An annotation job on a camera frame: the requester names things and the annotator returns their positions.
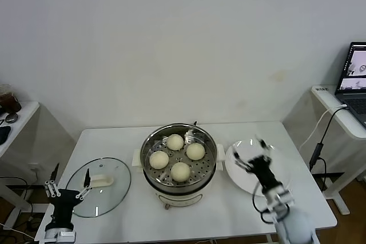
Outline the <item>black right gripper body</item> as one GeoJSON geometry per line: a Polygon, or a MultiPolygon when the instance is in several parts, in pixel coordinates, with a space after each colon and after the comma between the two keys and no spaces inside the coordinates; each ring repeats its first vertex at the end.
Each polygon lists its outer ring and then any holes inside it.
{"type": "Polygon", "coordinates": [[[249,168],[247,169],[247,172],[254,174],[257,177],[262,186],[262,191],[270,191],[275,187],[282,185],[270,169],[271,161],[272,160],[269,157],[259,155],[248,162],[249,168]]]}

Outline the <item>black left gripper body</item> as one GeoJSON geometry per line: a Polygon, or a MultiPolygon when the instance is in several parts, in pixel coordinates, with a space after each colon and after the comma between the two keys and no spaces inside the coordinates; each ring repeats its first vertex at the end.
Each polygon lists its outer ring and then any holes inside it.
{"type": "Polygon", "coordinates": [[[80,191],[60,189],[59,192],[61,194],[59,197],[50,198],[50,203],[54,206],[50,228],[73,229],[71,218],[74,207],[81,203],[80,198],[76,198],[80,191]]]}

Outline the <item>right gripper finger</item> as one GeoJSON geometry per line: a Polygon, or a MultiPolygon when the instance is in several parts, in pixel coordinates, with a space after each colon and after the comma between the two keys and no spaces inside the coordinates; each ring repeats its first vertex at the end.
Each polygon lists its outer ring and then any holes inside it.
{"type": "Polygon", "coordinates": [[[240,158],[239,153],[235,149],[233,149],[233,156],[234,156],[234,162],[238,167],[240,167],[241,169],[243,169],[245,171],[251,171],[252,165],[248,162],[243,161],[240,158]]]}
{"type": "Polygon", "coordinates": [[[255,149],[256,155],[255,158],[263,158],[267,162],[271,162],[271,152],[272,148],[269,144],[267,144],[262,138],[255,136],[255,149]]]}

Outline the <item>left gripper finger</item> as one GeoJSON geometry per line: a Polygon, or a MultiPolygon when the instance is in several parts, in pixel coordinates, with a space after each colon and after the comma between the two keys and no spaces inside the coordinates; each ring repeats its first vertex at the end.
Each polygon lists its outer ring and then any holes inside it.
{"type": "Polygon", "coordinates": [[[56,165],[54,170],[51,172],[50,178],[47,181],[45,181],[45,183],[43,185],[48,198],[55,198],[55,197],[61,196],[61,193],[59,192],[58,186],[55,182],[55,179],[56,179],[57,173],[58,173],[58,168],[59,168],[59,163],[56,165]]]}
{"type": "Polygon", "coordinates": [[[90,177],[89,169],[87,169],[85,178],[83,181],[83,189],[75,196],[75,198],[79,199],[80,201],[84,200],[84,198],[88,195],[88,193],[92,189],[90,184],[91,184],[91,177],[90,177]]]}

